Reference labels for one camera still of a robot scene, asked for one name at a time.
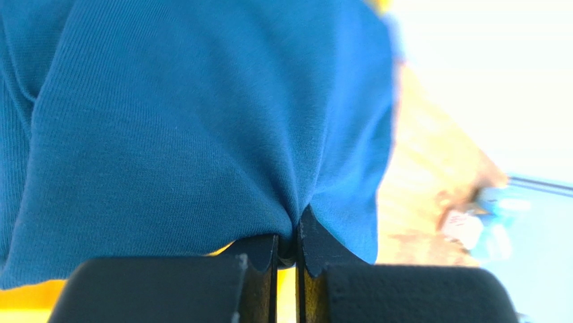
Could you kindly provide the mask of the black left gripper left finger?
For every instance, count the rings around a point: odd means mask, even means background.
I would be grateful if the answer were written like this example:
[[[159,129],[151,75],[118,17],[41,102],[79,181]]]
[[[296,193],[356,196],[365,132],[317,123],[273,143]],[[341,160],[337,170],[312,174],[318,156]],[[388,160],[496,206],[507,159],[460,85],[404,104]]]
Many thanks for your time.
[[[275,322],[276,236],[216,256],[94,258],[65,284],[50,322]]]

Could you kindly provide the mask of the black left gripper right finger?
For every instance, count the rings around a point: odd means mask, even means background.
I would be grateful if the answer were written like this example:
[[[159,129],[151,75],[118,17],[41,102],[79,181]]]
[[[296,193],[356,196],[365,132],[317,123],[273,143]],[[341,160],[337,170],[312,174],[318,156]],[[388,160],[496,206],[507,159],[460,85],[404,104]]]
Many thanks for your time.
[[[307,207],[297,228],[298,322],[511,323],[500,281],[479,268],[374,265],[344,247]]]

